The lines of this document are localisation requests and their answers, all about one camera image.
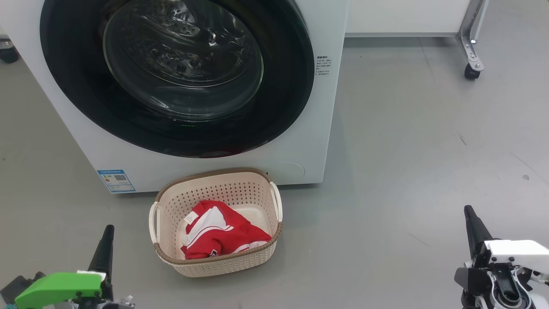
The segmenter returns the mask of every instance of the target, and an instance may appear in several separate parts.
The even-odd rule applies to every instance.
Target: basket handle
[[[153,242],[153,244],[158,243],[158,223],[156,225],[156,230],[154,229],[154,215],[156,214],[156,218],[158,219],[158,202],[154,202],[154,204],[150,207],[149,212],[149,232],[150,232],[150,239]]]
[[[280,192],[275,183],[271,182],[271,194],[273,196],[273,201],[276,203],[276,216],[279,222],[282,222],[282,199],[280,197]]]

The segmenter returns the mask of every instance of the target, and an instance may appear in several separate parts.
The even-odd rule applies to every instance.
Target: clothing tag
[[[194,211],[191,211],[190,214],[188,214],[185,219],[185,220],[188,224],[193,224],[193,222],[198,218],[198,215],[197,213],[195,213]]]

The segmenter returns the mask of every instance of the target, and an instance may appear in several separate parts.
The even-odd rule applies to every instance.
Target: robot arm
[[[107,225],[87,271],[77,273],[38,273],[34,280],[17,277],[0,291],[8,308],[129,309],[131,297],[115,302],[111,273],[113,268],[114,226]]]
[[[464,212],[471,260],[454,276],[464,308],[549,309],[528,285],[549,285],[549,249],[532,240],[495,239],[471,206]]]

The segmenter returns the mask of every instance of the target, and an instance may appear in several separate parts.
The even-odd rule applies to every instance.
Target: gray floor
[[[154,196],[107,193],[24,62],[0,64],[0,286],[86,268],[114,224],[138,308],[461,308],[463,205],[549,246],[549,3],[490,4],[476,82],[453,40],[346,41],[324,183],[282,191],[268,263],[214,278],[160,262]]]

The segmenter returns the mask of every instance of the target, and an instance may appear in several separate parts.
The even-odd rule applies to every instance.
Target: floor stain
[[[549,182],[547,182],[547,180],[545,180],[545,179],[544,179],[535,169],[533,169],[533,167],[531,167],[528,163],[526,163],[524,160],[522,160],[521,158],[519,158],[516,154],[511,153],[511,155],[512,155],[513,157],[517,158],[519,161],[521,161],[522,164],[524,164],[527,168],[529,168],[532,172],[534,172],[534,174],[536,174],[536,176],[538,176],[538,177],[541,179],[541,181],[543,181],[546,185],[549,186]]]
[[[427,245],[426,243],[424,243],[424,242],[423,242],[423,240],[421,240],[421,239],[419,239],[419,238],[415,237],[414,235],[412,235],[412,234],[410,234],[410,233],[408,233],[408,234],[409,234],[410,236],[412,236],[413,238],[415,238],[415,239],[419,240],[419,242],[421,242],[421,243],[422,243],[422,244],[424,244],[425,246],[427,246],[427,247],[431,248],[431,246],[429,246],[429,245]]]
[[[461,142],[462,142],[465,146],[467,146],[467,143],[465,142],[465,139],[463,138],[463,135],[461,135],[459,132],[457,133],[457,135],[460,136]]]

